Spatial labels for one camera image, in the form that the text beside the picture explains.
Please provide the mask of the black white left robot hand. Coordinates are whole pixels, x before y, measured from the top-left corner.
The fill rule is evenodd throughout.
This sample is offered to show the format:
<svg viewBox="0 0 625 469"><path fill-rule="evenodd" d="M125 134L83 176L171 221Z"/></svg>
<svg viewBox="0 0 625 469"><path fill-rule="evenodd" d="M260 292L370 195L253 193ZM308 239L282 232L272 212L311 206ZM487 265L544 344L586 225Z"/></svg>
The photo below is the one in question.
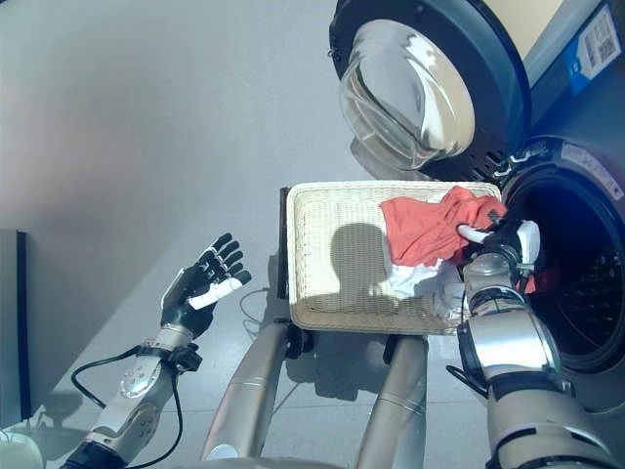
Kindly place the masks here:
<svg viewBox="0 0 625 469"><path fill-rule="evenodd" d="M213 320L217 303L251 281L232 234L212 242L194 264L182 268L161 299L161 325L186 329L193 339Z"/></svg>

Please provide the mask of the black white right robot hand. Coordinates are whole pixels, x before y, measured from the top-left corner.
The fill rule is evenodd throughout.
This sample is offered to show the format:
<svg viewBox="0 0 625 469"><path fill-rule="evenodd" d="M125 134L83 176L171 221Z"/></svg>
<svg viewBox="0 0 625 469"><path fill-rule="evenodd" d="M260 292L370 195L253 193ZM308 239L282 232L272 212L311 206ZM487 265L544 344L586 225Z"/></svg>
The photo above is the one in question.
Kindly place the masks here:
<svg viewBox="0 0 625 469"><path fill-rule="evenodd" d="M487 231L459 225L458 234L469 242L483 246L481 254L504 257L511 270L513 287L524 294L541 254L541 234L537 223L515 217L504 217Z"/></svg>

